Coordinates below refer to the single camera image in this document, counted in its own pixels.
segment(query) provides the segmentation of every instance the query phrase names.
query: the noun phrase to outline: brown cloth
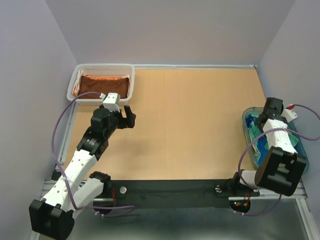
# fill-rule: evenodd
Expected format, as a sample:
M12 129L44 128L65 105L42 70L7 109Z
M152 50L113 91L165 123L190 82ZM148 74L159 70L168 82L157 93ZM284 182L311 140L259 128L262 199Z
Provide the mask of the brown cloth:
M121 99L128 97L129 78L125 77L118 80L94 79L88 76L82 76L80 82L79 93L98 92L108 95L109 93L117 93ZM80 97L81 99L99 99L97 94L88 94Z

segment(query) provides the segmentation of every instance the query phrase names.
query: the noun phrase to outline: gray floor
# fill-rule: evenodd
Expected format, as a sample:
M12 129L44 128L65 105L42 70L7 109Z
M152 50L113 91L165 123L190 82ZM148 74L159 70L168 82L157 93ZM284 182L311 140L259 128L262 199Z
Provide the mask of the gray floor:
M274 200L253 200L260 212ZM135 210L131 215L101 218L85 210L69 240L307 240L294 199L282 200L271 213L241 216L229 209L188 208Z

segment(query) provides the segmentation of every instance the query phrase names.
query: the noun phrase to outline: screw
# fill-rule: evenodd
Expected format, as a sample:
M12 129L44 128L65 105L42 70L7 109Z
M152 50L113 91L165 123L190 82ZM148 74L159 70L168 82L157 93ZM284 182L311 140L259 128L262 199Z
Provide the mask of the screw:
M120 193L125 194L127 192L127 188L125 186L120 187Z
M222 192L222 190L221 190L221 188L220 188L220 185L217 185L217 186L215 187L215 191L216 191L217 193L221 193L221 192Z

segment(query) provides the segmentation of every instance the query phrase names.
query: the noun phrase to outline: metal frame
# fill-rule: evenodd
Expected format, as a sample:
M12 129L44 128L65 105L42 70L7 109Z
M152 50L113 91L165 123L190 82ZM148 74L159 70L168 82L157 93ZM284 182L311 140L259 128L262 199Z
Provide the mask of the metal frame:
M152 65L152 64L137 64L135 65L136 69L257 69L256 65ZM76 112L78 109L78 104L74 104L71 107L68 122L66 125L65 134L62 140L62 145L58 155L58 161L61 165L64 165L66 160L66 150L68 148L68 144L71 138L72 129L74 126ZM54 180L46 180L43 184L43 188L41 191L41 197L43 197L55 184L56 181ZM260 196L251 197L252 199L260 199L260 200L268 200L268 199L277 199L279 197L278 194L269 191L267 189L260 190ZM307 193L305 191L305 187L302 181L298 184L298 187L294 194L290 197L283 196L284 199L296 199L299 212L301 214L303 224L307 233L307 236L310 240L320 240L319 233L317 231L316 225L314 223L312 214L310 213L306 198ZM229 197L229 200L239 200L242 199L241 197ZM37 232L31 231L29 240L39 240L40 234Z

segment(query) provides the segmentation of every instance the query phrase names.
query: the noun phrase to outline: tan table surface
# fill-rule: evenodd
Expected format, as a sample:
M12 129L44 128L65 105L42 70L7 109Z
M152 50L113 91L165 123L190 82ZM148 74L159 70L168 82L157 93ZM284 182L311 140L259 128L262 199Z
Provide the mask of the tan table surface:
M117 129L89 171L113 180L228 179L246 148L242 114L263 106L255 69L137 69L133 129ZM97 106L77 108L70 162ZM253 170L249 154L243 169Z

